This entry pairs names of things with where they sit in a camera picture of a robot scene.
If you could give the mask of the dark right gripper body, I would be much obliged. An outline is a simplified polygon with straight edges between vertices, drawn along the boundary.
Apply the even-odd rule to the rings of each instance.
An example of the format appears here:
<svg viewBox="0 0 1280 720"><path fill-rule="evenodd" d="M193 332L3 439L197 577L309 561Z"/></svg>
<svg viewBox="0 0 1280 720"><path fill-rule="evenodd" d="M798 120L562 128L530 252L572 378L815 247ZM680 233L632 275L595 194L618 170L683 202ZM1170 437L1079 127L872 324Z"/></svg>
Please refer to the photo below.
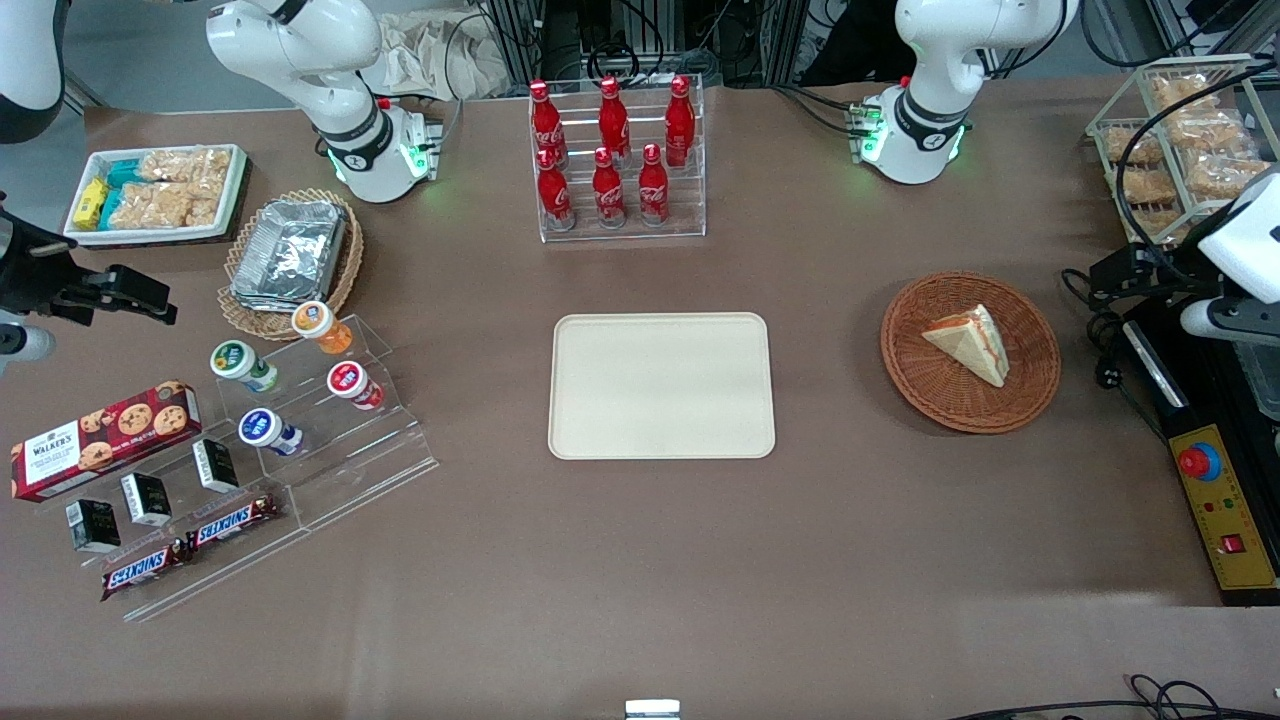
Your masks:
<svg viewBox="0 0 1280 720"><path fill-rule="evenodd" d="M1 210L1 309L72 323L91 323L96 300L84 283L93 274L70 255L74 242Z"/></svg>

